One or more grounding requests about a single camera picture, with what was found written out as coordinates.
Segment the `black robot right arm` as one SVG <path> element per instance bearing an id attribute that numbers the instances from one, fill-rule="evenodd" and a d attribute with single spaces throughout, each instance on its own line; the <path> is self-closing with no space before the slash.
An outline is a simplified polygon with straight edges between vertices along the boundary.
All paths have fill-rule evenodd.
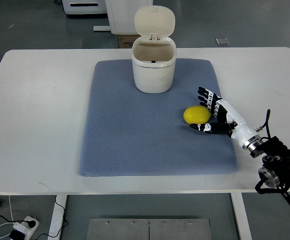
<path id="1" fill-rule="evenodd" d="M 267 136 L 255 136 L 248 145 L 253 158 L 265 154 L 262 157 L 263 165 L 258 170 L 260 181 L 255 190 L 259 194 L 280 193 L 290 205 L 290 149 L 278 137 L 270 135 L 270 113 L 268 109 L 265 123 L 256 130 L 259 132 L 265 128 Z"/>

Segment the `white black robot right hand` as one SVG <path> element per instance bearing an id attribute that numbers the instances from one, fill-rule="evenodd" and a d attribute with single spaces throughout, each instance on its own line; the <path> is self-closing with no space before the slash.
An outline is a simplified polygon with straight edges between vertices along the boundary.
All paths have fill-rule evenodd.
<path id="1" fill-rule="evenodd" d="M 254 158 L 260 155 L 263 143 L 258 133 L 249 127 L 243 117 L 216 93 L 198 88 L 200 104 L 216 118 L 212 123 L 191 123 L 190 127 L 206 134 L 228 135 L 238 141 L 240 147 L 249 150 Z"/>

